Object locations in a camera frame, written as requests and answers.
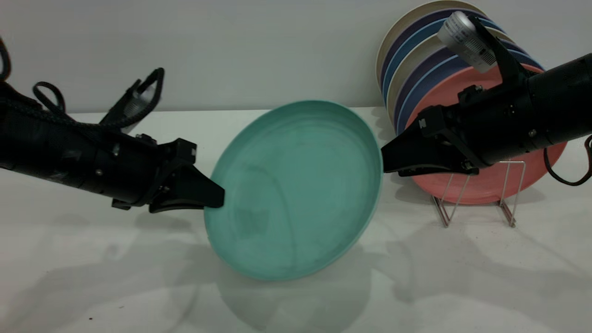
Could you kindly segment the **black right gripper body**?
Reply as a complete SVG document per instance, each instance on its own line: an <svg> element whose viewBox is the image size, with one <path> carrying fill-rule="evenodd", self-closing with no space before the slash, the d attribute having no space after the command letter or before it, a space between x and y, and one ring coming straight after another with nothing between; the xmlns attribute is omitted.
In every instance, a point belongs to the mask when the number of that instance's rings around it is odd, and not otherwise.
<svg viewBox="0 0 592 333"><path fill-rule="evenodd" d="M501 142L501 88L465 88L458 102L449 106L433 105L418 114L424 137L434 137L451 145L476 168L488 168L505 160Z"/></svg>

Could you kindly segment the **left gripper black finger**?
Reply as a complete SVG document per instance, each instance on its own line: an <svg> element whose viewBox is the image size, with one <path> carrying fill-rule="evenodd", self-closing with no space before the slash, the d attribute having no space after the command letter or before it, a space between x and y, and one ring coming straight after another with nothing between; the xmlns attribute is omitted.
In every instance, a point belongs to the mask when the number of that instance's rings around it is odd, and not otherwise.
<svg viewBox="0 0 592 333"><path fill-rule="evenodd" d="M156 214L171 210L203 210L204 207L205 205L203 205L203 203L192 200L170 199L150 203L148 211L151 214Z"/></svg>
<svg viewBox="0 0 592 333"><path fill-rule="evenodd" d="M218 208L224 205L225 190L194 166L177 169L173 184L173 209Z"/></svg>

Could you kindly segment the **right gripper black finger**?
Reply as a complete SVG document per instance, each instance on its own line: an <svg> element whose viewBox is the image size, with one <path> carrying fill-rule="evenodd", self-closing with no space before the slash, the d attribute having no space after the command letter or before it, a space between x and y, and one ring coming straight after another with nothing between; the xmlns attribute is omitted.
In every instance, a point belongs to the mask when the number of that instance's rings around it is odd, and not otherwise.
<svg viewBox="0 0 592 333"><path fill-rule="evenodd" d="M429 175L434 173L459 173L464 175L478 175L480 169L469 161L461 161L452 164L418 164L410 162L398 162L398 175L400 177L412 177Z"/></svg>
<svg viewBox="0 0 592 333"><path fill-rule="evenodd" d="M444 145L434 137L424 137L418 123L381 148L383 172L398 172L398 162L418 164L452 164L463 161L456 147Z"/></svg>

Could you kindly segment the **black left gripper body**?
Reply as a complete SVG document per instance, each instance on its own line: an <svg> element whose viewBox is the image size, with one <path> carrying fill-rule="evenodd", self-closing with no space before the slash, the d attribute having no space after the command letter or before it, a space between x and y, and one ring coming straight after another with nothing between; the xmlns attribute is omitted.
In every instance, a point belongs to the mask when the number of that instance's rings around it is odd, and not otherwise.
<svg viewBox="0 0 592 333"><path fill-rule="evenodd" d="M184 139L157 145L148 154L148 164L144 165L147 176L139 185L132 188L139 192L139 198L133 201L112 199L111 206L120 210L131 207L149 206L152 202L172 199L174 176L177 169L194 166L197 157L197 145Z"/></svg>

